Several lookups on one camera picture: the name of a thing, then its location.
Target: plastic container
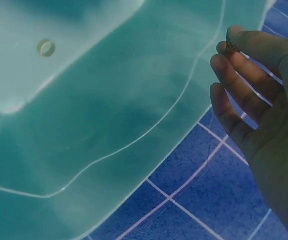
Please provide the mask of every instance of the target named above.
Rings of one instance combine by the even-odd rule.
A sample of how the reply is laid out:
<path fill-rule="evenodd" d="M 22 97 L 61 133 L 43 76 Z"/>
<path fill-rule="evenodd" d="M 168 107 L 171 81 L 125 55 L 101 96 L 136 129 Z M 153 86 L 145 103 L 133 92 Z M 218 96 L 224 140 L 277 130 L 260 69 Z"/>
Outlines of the plastic container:
<path fill-rule="evenodd" d="M 210 105 L 263 0 L 0 0 L 0 240 L 80 239 Z"/>

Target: skin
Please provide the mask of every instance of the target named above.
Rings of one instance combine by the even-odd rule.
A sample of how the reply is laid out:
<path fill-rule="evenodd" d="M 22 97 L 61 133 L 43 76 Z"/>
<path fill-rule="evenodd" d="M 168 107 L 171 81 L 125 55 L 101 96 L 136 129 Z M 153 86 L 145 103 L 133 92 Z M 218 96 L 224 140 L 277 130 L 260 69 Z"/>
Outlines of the skin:
<path fill-rule="evenodd" d="M 210 61 L 220 82 L 210 87 L 213 110 L 243 151 L 266 202 L 288 230 L 288 38 L 246 31 L 238 25 L 231 26 L 228 34 L 241 52 L 283 81 L 279 84 L 242 53 L 225 51 L 225 42 L 218 43 L 218 54 Z M 256 130 L 236 113 L 225 90 L 258 124 Z"/>

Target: small object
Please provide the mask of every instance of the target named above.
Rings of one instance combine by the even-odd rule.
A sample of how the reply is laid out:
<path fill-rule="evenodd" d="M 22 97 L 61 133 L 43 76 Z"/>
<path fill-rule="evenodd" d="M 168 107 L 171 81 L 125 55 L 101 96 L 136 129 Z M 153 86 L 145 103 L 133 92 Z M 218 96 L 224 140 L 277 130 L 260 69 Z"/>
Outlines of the small object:
<path fill-rule="evenodd" d="M 55 51 L 55 44 L 49 39 L 43 39 L 37 45 L 37 51 L 43 57 L 50 57 Z"/>
<path fill-rule="evenodd" d="M 228 30 L 226 33 L 226 51 L 231 52 L 231 53 L 240 52 L 240 50 L 230 41 L 229 36 L 228 36 Z"/>

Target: tiled floor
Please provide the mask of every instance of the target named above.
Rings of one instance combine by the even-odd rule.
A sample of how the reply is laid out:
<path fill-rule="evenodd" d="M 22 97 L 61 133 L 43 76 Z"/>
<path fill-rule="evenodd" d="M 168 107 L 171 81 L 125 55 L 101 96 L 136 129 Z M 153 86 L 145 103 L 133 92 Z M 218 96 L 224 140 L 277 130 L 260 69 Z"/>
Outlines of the tiled floor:
<path fill-rule="evenodd" d="M 288 0 L 263 31 L 288 37 Z M 256 124 L 240 109 L 253 128 Z M 89 240 L 288 240 L 212 109 Z"/>

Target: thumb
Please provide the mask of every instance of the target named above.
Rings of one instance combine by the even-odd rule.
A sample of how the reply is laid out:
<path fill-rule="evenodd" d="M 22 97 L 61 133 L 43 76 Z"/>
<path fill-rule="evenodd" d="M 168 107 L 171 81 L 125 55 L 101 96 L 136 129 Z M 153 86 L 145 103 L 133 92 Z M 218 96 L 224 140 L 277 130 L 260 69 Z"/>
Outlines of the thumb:
<path fill-rule="evenodd" d="M 285 48 L 288 38 L 263 31 L 247 31 L 239 25 L 231 26 L 227 33 L 239 50 L 264 65 L 278 68 L 280 61 L 287 55 Z"/>

